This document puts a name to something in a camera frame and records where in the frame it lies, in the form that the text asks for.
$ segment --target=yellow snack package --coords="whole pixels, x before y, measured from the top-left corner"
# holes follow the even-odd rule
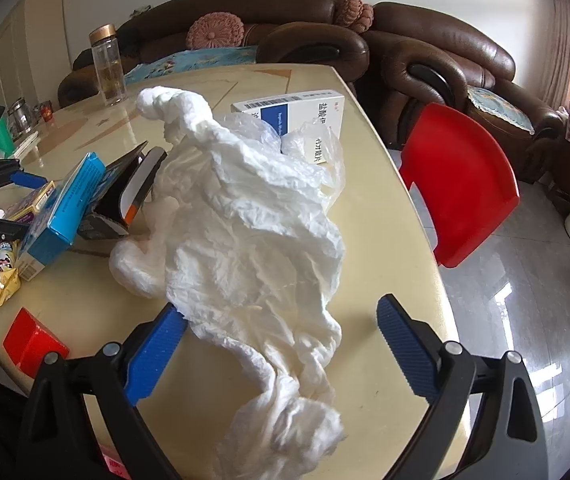
[[[16,263],[16,245],[3,242],[0,244],[0,306],[12,297],[20,287]]]

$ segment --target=beige table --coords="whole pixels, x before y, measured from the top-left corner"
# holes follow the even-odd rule
[[[412,394],[377,330],[377,301],[393,292],[407,311],[428,321],[442,339],[456,339],[449,302],[416,211],[383,144],[332,68],[254,65],[213,68],[157,78],[147,84],[199,92],[217,112],[261,96],[334,89],[346,96],[341,143],[347,185],[330,211],[347,248],[341,285],[330,304],[343,327],[343,342],[327,368],[336,389],[335,407],[347,438],[306,478],[379,480],[398,457],[427,403]],[[136,97],[144,84],[130,88]],[[56,127],[24,158],[27,171],[62,178],[88,151],[111,162],[148,140],[166,146],[163,124],[140,117],[134,98],[103,108],[94,97],[57,112]],[[0,190],[0,207],[25,191]],[[10,362],[2,341],[21,306],[71,349],[70,357],[94,354],[110,340],[122,341],[155,317],[163,301],[127,293],[111,277],[104,245],[68,251],[0,308],[0,363],[26,392],[31,380]],[[191,333],[181,341],[153,395],[139,409],[151,432],[185,479],[209,478],[216,443],[232,416],[258,394],[228,352]],[[109,437],[95,402],[89,402],[100,441]],[[444,463],[451,469],[466,442],[459,430]]]

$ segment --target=pink knitted cushion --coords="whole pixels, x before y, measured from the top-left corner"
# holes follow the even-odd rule
[[[374,7],[369,4],[363,4],[363,10],[361,10],[361,15],[356,18],[356,21],[350,25],[351,30],[356,32],[356,34],[362,34],[365,32],[371,24],[374,22]]]
[[[349,27],[363,10],[362,0],[334,0],[334,25]]]
[[[187,32],[187,48],[218,48],[240,46],[243,42],[243,22],[230,12],[210,12],[191,24]]]

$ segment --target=armchair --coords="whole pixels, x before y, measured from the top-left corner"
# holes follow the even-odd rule
[[[446,104],[478,121],[498,141],[516,177],[537,180],[552,162],[561,118],[512,82],[514,60],[471,25],[435,10],[392,2],[374,6],[374,23],[362,37],[370,65],[356,82],[359,101],[383,142],[402,148],[414,121],[430,102]],[[521,110],[534,134],[477,109],[468,87],[484,88]]]
[[[191,24],[217,10],[241,18],[245,26],[242,44],[257,45],[258,63],[328,64],[348,84],[362,76],[369,64],[363,38],[332,25],[334,0],[171,0],[118,28],[123,70],[186,50]],[[61,107],[98,93],[89,49],[76,58],[58,93]]]

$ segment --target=glass water bottle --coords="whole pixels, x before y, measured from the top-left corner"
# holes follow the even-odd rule
[[[126,97],[116,29],[112,24],[99,27],[90,33],[89,41],[103,101],[111,106]]]

